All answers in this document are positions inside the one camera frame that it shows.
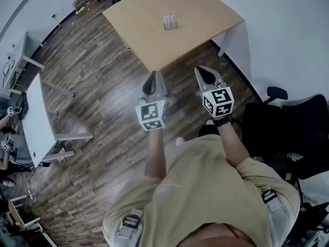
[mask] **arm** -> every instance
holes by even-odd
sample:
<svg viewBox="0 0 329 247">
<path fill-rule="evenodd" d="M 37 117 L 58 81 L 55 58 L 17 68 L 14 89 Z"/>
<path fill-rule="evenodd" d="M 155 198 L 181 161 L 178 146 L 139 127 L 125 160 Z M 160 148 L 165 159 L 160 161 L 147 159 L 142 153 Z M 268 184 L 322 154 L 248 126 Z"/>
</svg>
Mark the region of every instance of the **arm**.
<svg viewBox="0 0 329 247">
<path fill-rule="evenodd" d="M 244 159 L 250 157 L 230 122 L 220 126 L 218 130 L 221 135 L 227 161 L 232 167 L 236 167 Z"/>
<path fill-rule="evenodd" d="M 6 115 L 4 118 L 0 120 L 0 130 L 6 126 L 9 119 L 10 119 L 9 115 Z"/>
<path fill-rule="evenodd" d="M 162 129 L 153 130 L 149 136 L 148 158 L 145 166 L 146 176 L 163 180 L 166 176 L 165 149 Z"/>
<path fill-rule="evenodd" d="M 8 162 L 9 162 L 9 155 L 7 153 L 5 153 L 4 160 L 0 161 L 0 169 L 7 170 Z"/>
</svg>

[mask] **floor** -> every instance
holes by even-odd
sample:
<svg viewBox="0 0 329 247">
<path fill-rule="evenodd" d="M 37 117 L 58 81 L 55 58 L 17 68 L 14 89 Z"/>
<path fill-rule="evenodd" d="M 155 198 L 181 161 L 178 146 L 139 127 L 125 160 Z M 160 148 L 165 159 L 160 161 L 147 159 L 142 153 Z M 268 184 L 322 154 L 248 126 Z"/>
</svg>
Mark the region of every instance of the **floor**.
<svg viewBox="0 0 329 247">
<path fill-rule="evenodd" d="M 120 38 L 101 12 L 109 0 L 81 18 L 70 17 L 47 40 L 34 59 L 46 66 L 43 79 L 69 88 L 124 50 Z M 244 106 L 255 96 L 233 67 L 219 58 L 208 42 L 162 72 L 170 92 L 170 109 L 164 130 L 165 150 L 175 146 L 178 136 L 189 140 L 210 118 L 197 97 L 196 65 L 220 72 L 231 87 L 233 115 L 241 118 Z M 26 75 L 40 70 L 29 66 Z M 41 224 L 59 246 L 107 246 L 102 220 L 117 192 L 131 177 L 142 173 L 147 152 L 147 133 L 137 120 L 138 85 L 148 71 L 138 57 L 127 51 L 112 63 L 79 83 L 76 96 L 60 97 L 51 115 L 57 133 L 93 132 L 91 140 L 63 143 L 75 155 L 35 173 L 16 175 L 16 187 L 2 192 L 5 198 L 26 194 L 32 180 L 36 202 L 27 201 L 25 210 L 41 217 Z M 46 90 L 50 105 L 57 94 Z"/>
</svg>

